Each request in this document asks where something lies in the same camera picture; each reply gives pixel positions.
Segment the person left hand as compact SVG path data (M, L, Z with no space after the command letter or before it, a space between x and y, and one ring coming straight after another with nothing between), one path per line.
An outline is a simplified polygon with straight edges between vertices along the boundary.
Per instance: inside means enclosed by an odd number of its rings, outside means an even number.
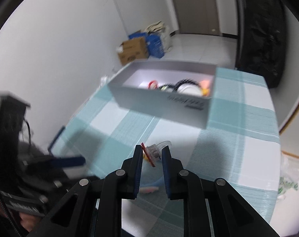
M21 219L20 224L28 232L31 232L42 219L41 217L32 214L23 213L23 212L20 212L19 216Z

